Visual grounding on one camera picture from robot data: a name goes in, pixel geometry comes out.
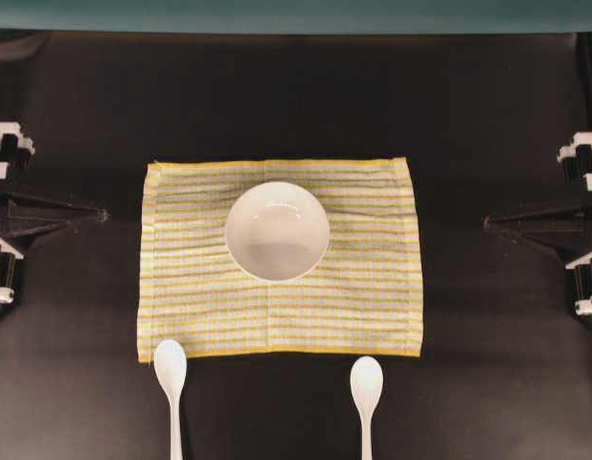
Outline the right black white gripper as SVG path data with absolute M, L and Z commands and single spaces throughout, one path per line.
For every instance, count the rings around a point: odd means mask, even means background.
M 539 244 L 556 249 L 578 250 L 565 268 L 575 282 L 574 309 L 577 315 L 592 315 L 592 131 L 573 135 L 569 145 L 558 151 L 564 181 L 578 192 L 577 206 L 513 207 L 491 213 L 485 230 L 509 241 Z M 552 228 L 547 223 L 573 223 L 580 231 Z

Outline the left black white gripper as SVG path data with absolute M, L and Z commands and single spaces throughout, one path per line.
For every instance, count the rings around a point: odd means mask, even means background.
M 15 269 L 24 258 L 11 238 L 79 233 L 108 219 L 104 208 L 73 195 L 13 193 L 10 186 L 34 154 L 34 141 L 24 135 L 19 123 L 0 122 L 0 303 L 14 300 Z

